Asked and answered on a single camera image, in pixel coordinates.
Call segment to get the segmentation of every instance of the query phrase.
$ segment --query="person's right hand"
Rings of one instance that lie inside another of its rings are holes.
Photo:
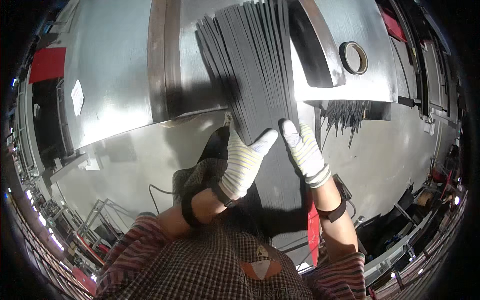
[[[325,184],[332,176],[332,172],[320,153],[311,128],[307,124],[301,123],[299,134],[290,120],[283,122],[282,127],[283,136],[293,159],[305,177],[305,182],[313,189]]]

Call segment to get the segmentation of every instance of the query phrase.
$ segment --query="red panel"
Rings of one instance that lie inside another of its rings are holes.
[[[387,27],[388,34],[396,38],[397,40],[407,43],[407,38],[402,30],[402,27],[398,21],[393,17],[393,13],[388,9],[380,8],[380,13],[384,19],[385,26]]]
[[[96,283],[90,277],[85,275],[79,268],[72,269],[73,276],[83,285],[83,287],[95,297]]]
[[[320,217],[318,216],[317,208],[313,202],[312,191],[309,190],[307,197],[312,202],[312,207],[308,212],[308,245],[312,253],[313,266],[318,264],[318,246],[320,244]]]
[[[33,56],[32,72],[29,84],[63,77],[66,48],[45,48]]]

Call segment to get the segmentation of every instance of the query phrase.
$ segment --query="plaid shirt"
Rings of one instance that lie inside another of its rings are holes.
[[[109,252],[99,299],[363,299],[364,256],[355,253],[302,277],[284,253],[222,218],[172,240],[139,216]]]

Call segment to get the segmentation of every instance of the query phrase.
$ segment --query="metal rack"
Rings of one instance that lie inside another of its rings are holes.
[[[23,235],[28,255],[45,280],[67,299],[92,299],[93,295],[73,276],[71,270],[55,258],[31,231],[15,201],[8,202],[15,211],[15,223]]]

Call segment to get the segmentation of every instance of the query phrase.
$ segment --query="gloved hand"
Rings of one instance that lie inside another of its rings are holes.
[[[324,185],[332,176],[332,172],[320,153],[311,128],[307,124],[301,123],[299,135],[290,120],[283,122],[282,127],[283,136],[293,159],[305,177],[305,182],[313,189]]]
[[[235,131],[233,122],[230,124],[228,166],[221,180],[223,191],[230,199],[237,200],[247,194],[247,190],[257,176],[264,156],[277,137],[278,132],[272,129],[252,145],[246,146]]]

